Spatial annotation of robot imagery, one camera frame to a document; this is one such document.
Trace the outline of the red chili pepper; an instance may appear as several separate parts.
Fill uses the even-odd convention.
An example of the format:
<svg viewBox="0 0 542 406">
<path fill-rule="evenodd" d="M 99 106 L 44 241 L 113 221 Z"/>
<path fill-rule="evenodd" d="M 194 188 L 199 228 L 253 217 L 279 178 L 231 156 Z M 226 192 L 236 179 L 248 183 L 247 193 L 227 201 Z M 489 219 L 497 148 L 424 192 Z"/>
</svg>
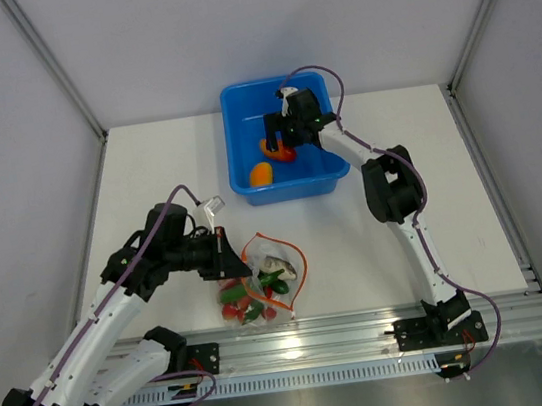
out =
<svg viewBox="0 0 542 406">
<path fill-rule="evenodd" d="M 259 148 L 264 157 L 270 161 L 273 160 L 275 162 L 293 163 L 298 156 L 295 148 L 285 146 L 281 139 L 278 139 L 276 142 L 277 149 L 274 151 L 267 148 L 267 141 L 265 138 L 259 141 Z"/>
</svg>

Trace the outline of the green cucumber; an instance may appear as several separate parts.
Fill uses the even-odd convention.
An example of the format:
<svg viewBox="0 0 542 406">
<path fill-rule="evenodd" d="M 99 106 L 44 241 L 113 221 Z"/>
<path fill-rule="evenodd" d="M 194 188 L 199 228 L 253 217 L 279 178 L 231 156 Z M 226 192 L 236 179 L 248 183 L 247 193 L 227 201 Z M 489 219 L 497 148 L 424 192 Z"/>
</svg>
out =
<svg viewBox="0 0 542 406">
<path fill-rule="evenodd" d="M 224 288 L 219 292 L 220 304 L 231 304 L 238 302 L 240 299 L 245 298 L 246 288 L 241 283 L 231 286 L 230 288 Z"/>
</svg>

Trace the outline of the small green chili pepper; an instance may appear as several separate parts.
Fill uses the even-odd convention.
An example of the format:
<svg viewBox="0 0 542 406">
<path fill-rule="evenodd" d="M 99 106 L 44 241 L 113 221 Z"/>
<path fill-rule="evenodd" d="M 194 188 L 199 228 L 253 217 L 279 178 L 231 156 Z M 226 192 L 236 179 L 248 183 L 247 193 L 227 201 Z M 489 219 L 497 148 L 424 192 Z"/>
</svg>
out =
<svg viewBox="0 0 542 406">
<path fill-rule="evenodd" d="M 266 288 L 267 286 L 270 286 L 271 284 L 273 284 L 273 282 L 278 281 L 281 275 L 284 275 L 284 274 L 285 274 L 285 270 L 283 269 L 279 269 L 272 273 L 260 272 L 258 275 L 259 283 L 263 288 Z"/>
</svg>

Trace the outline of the grey toy fish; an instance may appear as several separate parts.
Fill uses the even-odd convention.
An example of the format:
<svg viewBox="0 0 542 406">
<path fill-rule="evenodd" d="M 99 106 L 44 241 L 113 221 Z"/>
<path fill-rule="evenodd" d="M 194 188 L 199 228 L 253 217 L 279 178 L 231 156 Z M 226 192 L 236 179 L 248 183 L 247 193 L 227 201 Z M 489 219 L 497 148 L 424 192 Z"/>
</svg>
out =
<svg viewBox="0 0 542 406">
<path fill-rule="evenodd" d="M 281 258 L 266 256 L 261 262 L 260 272 L 265 274 L 275 274 L 276 278 L 283 281 L 294 281 L 297 277 L 297 271 L 287 260 Z"/>
</svg>

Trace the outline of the clear orange zip top bag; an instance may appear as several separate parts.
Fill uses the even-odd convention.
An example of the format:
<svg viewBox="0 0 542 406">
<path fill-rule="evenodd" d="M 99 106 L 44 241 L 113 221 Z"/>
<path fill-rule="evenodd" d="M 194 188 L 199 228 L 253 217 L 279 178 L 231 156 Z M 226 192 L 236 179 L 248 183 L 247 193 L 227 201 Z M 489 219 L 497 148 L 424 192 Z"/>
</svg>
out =
<svg viewBox="0 0 542 406">
<path fill-rule="evenodd" d="M 293 321 L 308 273 L 302 249 L 256 233 L 241 259 L 251 269 L 250 277 L 223 280 L 216 296 L 224 323 L 248 329 Z"/>
</svg>

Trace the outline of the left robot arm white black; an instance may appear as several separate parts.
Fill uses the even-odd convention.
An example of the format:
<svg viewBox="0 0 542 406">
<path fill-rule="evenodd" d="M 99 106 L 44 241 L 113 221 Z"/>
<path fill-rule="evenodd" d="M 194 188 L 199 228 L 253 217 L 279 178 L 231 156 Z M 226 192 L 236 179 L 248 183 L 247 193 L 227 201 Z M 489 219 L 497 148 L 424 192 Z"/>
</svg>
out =
<svg viewBox="0 0 542 406">
<path fill-rule="evenodd" d="M 205 281 L 249 277 L 214 217 L 220 197 L 193 211 L 160 203 L 107 261 L 87 315 L 28 389 L 11 389 L 2 406 L 122 406 L 144 385 L 172 378 L 212 377 L 189 363 L 185 337 L 164 327 L 146 332 L 119 366 L 101 368 L 123 330 L 174 272 L 197 272 Z"/>
</svg>

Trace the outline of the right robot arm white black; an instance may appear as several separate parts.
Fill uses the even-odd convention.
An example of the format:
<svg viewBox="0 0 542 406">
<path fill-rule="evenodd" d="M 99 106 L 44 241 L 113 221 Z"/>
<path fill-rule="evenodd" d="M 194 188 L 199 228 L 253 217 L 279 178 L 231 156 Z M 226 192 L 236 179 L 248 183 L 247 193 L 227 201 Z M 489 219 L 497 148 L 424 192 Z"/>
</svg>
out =
<svg viewBox="0 0 542 406">
<path fill-rule="evenodd" d="M 447 344 L 462 332 L 472 307 L 462 290 L 452 284 L 423 212 L 427 188 L 403 146 L 381 149 L 362 141 L 340 123 L 334 112 L 324 112 L 312 90 L 282 87 L 276 97 L 281 110 L 263 117 L 267 149 L 313 145 L 333 153 L 361 172 L 365 200 L 374 219 L 390 227 L 414 264 L 423 283 L 420 300 L 425 327 L 418 337 L 429 336 Z"/>
</svg>

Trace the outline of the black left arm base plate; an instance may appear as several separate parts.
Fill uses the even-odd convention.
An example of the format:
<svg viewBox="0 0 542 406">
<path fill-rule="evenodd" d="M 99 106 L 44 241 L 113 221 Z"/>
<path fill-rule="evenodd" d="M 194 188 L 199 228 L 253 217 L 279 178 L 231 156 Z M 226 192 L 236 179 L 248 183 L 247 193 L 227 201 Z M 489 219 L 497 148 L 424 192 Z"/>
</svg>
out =
<svg viewBox="0 0 542 406">
<path fill-rule="evenodd" d="M 185 369 L 218 374 L 220 371 L 220 347 L 216 342 L 187 347 Z"/>
</svg>

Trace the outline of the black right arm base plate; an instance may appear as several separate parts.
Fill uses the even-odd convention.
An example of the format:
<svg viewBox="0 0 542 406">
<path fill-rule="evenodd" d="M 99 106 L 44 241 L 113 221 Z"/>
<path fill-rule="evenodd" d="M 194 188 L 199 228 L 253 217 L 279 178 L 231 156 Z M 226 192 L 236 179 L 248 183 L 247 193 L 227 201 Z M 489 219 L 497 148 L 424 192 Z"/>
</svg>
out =
<svg viewBox="0 0 542 406">
<path fill-rule="evenodd" d="M 436 347 L 462 345 L 465 342 L 486 342 L 487 328 L 478 311 L 451 327 L 449 330 L 431 323 L 426 317 L 398 320 L 385 335 L 395 338 L 398 349 L 403 352 L 422 351 Z"/>
</svg>

